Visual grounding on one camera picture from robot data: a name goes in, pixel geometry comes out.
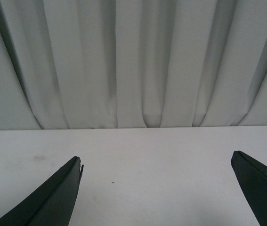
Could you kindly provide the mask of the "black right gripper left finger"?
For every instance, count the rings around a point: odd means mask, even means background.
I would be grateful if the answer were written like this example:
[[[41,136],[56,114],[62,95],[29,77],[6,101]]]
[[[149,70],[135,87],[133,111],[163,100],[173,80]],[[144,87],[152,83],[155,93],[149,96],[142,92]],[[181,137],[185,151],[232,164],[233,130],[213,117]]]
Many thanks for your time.
[[[74,156],[41,186],[0,218],[0,226],[67,226],[84,166]]]

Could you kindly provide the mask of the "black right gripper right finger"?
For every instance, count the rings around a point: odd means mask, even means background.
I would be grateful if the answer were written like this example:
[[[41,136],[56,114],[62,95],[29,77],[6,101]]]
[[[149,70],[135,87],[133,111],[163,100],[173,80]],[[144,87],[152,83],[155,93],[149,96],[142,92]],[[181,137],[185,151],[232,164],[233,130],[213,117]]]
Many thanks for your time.
[[[267,226],[267,166],[242,151],[233,152],[231,166],[258,223]]]

